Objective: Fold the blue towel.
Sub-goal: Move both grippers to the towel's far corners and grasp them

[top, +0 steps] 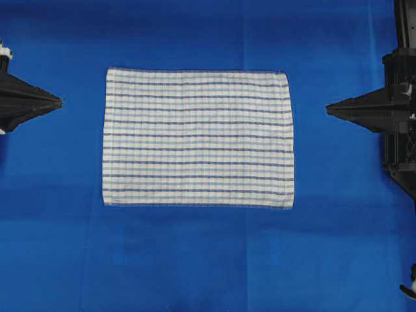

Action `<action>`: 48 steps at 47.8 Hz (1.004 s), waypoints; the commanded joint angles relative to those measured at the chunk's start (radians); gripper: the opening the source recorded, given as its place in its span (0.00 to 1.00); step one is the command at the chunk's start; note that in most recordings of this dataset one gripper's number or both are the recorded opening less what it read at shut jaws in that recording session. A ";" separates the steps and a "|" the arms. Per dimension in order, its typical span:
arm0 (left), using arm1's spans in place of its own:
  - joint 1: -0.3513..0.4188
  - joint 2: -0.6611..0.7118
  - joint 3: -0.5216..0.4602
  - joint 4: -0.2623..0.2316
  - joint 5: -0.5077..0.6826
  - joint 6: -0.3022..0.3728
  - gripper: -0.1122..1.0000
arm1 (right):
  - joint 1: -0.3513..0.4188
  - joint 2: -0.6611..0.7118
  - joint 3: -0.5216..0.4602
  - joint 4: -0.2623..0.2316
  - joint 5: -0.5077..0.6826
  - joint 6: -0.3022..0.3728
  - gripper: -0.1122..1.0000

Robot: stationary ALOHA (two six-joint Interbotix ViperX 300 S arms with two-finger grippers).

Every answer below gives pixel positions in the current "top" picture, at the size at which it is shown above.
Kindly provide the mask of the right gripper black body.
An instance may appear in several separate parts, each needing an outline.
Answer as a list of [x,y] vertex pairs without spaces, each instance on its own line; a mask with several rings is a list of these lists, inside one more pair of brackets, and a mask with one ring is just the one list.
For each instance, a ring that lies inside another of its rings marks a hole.
[[383,57],[391,127],[385,135],[385,165],[415,169],[415,50],[397,48]]

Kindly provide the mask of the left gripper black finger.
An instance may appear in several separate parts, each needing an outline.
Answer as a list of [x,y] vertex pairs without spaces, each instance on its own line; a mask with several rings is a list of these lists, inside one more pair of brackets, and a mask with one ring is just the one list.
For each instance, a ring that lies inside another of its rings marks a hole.
[[9,133],[15,130],[18,125],[27,122],[35,117],[42,116],[61,109],[62,104],[49,104],[43,107],[33,107],[24,112],[14,112],[9,116],[1,117],[1,132]]
[[59,97],[6,72],[1,72],[1,98],[31,99],[62,104]]

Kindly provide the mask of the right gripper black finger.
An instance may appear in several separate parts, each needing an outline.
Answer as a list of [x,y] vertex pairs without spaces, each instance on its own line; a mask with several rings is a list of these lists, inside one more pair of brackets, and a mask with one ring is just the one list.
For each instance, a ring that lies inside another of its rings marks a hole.
[[374,112],[352,110],[327,109],[327,114],[338,119],[360,125],[375,133],[384,133],[390,130],[390,117]]
[[363,94],[358,97],[333,103],[326,106],[327,110],[372,109],[390,105],[389,93],[385,88]]

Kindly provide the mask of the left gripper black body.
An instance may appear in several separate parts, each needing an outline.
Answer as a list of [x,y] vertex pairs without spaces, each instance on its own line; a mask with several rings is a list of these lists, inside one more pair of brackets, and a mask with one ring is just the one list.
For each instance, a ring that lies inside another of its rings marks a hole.
[[13,52],[10,48],[5,47],[3,45],[3,41],[1,41],[1,81],[9,81],[13,76],[9,74],[8,67],[10,61],[13,59]]

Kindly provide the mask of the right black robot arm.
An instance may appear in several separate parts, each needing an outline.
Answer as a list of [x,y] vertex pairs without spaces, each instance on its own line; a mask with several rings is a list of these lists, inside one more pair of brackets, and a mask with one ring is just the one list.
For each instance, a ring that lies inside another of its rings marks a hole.
[[392,176],[415,171],[415,1],[395,1],[398,47],[383,57],[385,86],[328,105],[327,114],[385,135]]

